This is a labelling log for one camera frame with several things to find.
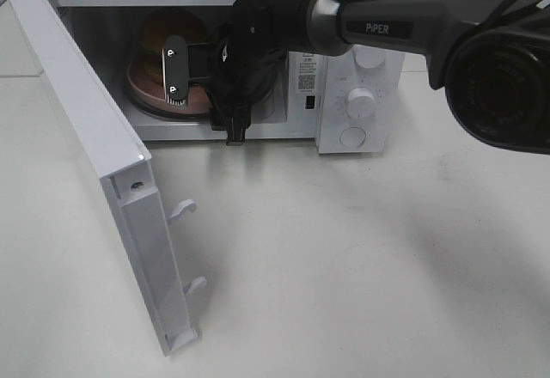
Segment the white knob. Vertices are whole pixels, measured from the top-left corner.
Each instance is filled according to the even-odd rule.
[[[352,119],[368,118],[375,108],[375,96],[367,88],[355,88],[347,95],[345,110]]]
[[[360,148],[365,140],[367,140],[367,134],[360,127],[350,127],[340,135],[340,143],[350,149]]]
[[[353,57],[357,66],[364,69],[375,69],[386,61],[386,51],[376,47],[355,46]]]

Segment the table surface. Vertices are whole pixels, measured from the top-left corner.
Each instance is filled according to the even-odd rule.
[[[5,377],[540,377],[550,157],[493,149],[408,59],[380,155],[310,141],[150,144],[203,337],[165,358],[112,223],[0,7]]]

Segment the microwave door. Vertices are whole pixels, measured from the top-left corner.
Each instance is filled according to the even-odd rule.
[[[108,204],[156,330],[170,354],[198,333],[186,299],[203,278],[184,285],[168,224],[192,210],[184,201],[166,214],[151,155],[71,38],[48,0],[9,0],[40,67],[40,77],[82,176]]]

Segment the camera lens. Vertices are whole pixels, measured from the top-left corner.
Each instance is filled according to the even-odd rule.
[[[447,74],[447,98],[467,131],[488,143],[511,143],[540,123],[547,79],[530,50],[485,44],[459,52]]]

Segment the white microwave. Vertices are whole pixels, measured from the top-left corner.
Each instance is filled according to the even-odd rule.
[[[75,156],[105,195],[165,355],[198,337],[186,300],[205,280],[181,282],[168,225],[194,202],[164,211],[144,141],[225,135],[205,117],[147,110],[128,92],[129,68],[149,15],[178,8],[210,28],[234,1],[10,0]],[[403,58],[366,46],[336,58],[290,52],[247,138],[312,139],[322,154],[381,151]]]

